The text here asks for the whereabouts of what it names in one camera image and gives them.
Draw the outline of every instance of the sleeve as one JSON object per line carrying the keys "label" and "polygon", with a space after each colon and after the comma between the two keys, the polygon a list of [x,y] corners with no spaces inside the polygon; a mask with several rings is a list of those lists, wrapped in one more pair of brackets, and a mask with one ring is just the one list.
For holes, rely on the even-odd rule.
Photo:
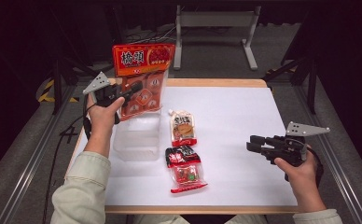
{"label": "sleeve", "polygon": [[293,218],[296,224],[342,224],[335,209],[295,214]]}
{"label": "sleeve", "polygon": [[52,196],[50,223],[105,223],[105,187],[111,162],[94,153],[81,152]]}

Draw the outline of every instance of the white tabletop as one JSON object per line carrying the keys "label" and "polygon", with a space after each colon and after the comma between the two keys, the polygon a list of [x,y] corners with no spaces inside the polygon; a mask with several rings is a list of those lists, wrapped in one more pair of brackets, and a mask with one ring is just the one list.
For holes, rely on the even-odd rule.
{"label": "white tabletop", "polygon": [[[171,146],[169,109],[195,119],[202,159],[202,189],[171,193],[174,182],[164,151]],[[284,135],[285,127],[269,88],[167,87],[162,99],[160,157],[122,161],[111,149],[106,211],[111,213],[293,213],[297,202],[284,173],[246,149],[250,135]],[[75,155],[87,143],[80,136]]]}

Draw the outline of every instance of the person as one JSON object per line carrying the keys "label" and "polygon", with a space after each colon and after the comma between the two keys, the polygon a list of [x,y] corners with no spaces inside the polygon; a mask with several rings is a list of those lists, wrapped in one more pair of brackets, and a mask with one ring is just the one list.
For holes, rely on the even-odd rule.
{"label": "person", "polygon": [[[77,156],[64,184],[52,196],[54,212],[51,223],[105,223],[105,187],[111,162],[108,159],[115,113],[124,103],[118,98],[109,107],[94,105],[88,97],[91,135],[84,150]],[[341,218],[335,209],[327,209],[315,184],[315,160],[308,152],[307,160],[293,167],[277,158],[276,165],[288,174],[298,202],[299,212],[293,216],[297,224],[335,224]],[[135,224],[188,224],[180,215],[137,215]],[[237,215],[227,224],[267,223],[264,216]]]}

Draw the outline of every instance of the hand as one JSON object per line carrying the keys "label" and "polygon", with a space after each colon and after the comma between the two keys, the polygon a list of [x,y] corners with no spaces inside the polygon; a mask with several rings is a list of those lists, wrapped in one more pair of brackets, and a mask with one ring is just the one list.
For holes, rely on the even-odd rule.
{"label": "hand", "polygon": [[115,113],[125,102],[125,98],[119,97],[108,107],[93,105],[89,94],[87,108],[91,122],[91,135],[85,151],[99,153],[108,158],[112,128],[115,123]]}
{"label": "hand", "polygon": [[312,152],[307,152],[306,161],[299,167],[294,167],[281,158],[276,158],[274,163],[288,175],[300,212],[308,213],[327,209],[315,183],[317,164]]}

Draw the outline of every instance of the plastic bin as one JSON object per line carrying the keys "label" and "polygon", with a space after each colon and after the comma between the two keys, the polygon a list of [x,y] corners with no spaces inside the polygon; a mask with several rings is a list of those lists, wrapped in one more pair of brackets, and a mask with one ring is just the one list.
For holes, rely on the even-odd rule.
{"label": "plastic bin", "polygon": [[160,111],[148,112],[117,125],[113,149],[123,161],[159,158]]}

